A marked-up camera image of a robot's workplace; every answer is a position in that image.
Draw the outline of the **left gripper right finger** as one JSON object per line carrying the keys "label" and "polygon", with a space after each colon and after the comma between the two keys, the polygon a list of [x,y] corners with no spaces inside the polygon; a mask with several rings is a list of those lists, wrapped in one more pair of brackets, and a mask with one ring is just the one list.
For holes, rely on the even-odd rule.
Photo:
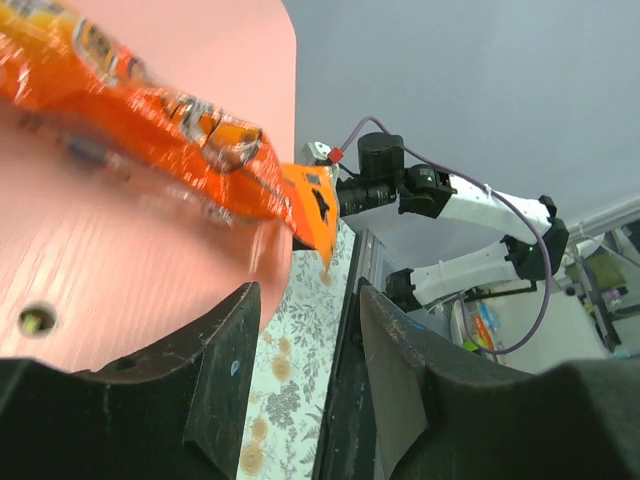
{"label": "left gripper right finger", "polygon": [[387,479],[635,479],[639,364],[528,374],[414,323],[371,286],[361,330]]}

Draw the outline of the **orange Bic razor bag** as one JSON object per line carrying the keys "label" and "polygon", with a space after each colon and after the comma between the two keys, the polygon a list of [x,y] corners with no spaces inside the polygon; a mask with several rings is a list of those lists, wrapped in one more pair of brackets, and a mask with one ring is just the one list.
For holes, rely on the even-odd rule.
{"label": "orange Bic razor bag", "polygon": [[1,5],[1,98],[148,165],[227,216],[278,220],[330,262],[339,211],[327,168],[282,163],[264,130],[167,87],[59,1]]}

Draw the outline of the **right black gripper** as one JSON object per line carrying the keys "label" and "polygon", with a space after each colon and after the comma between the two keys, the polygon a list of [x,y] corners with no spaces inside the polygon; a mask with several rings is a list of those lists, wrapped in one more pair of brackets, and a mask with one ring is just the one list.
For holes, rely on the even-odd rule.
{"label": "right black gripper", "polygon": [[393,204],[404,179],[404,140],[400,135],[372,132],[357,141],[360,172],[338,180],[341,217]]}

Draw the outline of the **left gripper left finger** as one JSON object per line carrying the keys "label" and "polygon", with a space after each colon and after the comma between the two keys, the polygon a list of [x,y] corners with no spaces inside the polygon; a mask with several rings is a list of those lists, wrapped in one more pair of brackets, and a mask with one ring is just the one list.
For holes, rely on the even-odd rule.
{"label": "left gripper left finger", "polygon": [[261,316],[255,283],[99,371],[1,363],[5,479],[232,479]]}

